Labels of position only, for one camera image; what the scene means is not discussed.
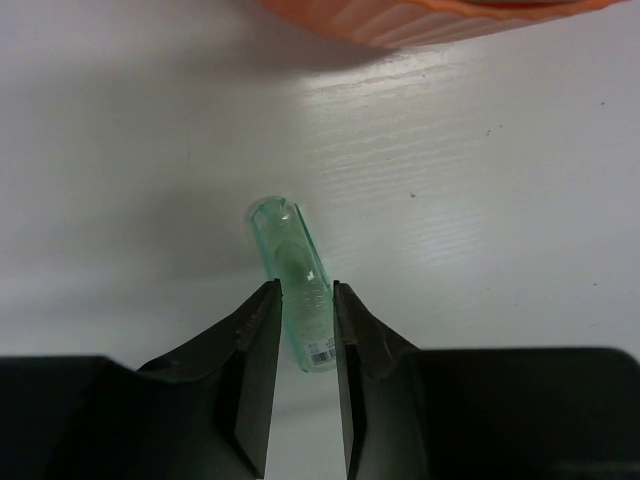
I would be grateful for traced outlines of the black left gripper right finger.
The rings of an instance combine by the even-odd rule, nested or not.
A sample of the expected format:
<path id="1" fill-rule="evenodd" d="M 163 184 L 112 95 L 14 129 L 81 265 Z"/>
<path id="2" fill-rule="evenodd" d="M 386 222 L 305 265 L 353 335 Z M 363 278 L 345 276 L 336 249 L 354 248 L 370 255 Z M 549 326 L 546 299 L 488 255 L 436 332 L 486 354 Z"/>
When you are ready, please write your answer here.
<path id="1" fill-rule="evenodd" d="M 351 479 L 635 479 L 639 365 L 614 348 L 424 350 L 334 286 Z"/>

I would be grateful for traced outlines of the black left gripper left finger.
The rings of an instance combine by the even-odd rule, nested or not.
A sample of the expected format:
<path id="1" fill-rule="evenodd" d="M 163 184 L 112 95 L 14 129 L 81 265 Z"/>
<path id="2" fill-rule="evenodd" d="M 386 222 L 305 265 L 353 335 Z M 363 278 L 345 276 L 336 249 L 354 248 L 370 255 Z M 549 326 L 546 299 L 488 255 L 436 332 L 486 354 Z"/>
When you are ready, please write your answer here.
<path id="1" fill-rule="evenodd" d="M 104 356 L 1 361 L 5 479 L 260 479 L 281 286 L 138 369 Z"/>

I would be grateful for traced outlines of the green capped marker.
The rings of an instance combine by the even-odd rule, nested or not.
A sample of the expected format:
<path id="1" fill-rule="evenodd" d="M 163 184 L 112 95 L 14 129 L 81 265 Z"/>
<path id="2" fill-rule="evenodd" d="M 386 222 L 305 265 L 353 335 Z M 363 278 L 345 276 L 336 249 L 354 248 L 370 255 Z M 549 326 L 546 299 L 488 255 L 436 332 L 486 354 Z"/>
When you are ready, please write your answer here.
<path id="1" fill-rule="evenodd" d="M 332 287 L 299 206 L 266 197 L 251 208 L 248 223 L 268 278 L 280 281 L 282 326 L 300 369 L 334 369 Z"/>

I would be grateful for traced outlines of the orange round desk organizer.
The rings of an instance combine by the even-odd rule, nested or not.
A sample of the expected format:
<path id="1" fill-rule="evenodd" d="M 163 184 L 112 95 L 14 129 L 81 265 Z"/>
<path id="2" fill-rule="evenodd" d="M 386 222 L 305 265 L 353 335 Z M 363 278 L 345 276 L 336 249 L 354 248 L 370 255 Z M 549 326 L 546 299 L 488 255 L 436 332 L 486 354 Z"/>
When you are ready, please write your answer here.
<path id="1" fill-rule="evenodd" d="M 450 43 L 602 10 L 611 1 L 261 1 L 315 34 L 396 49 Z"/>

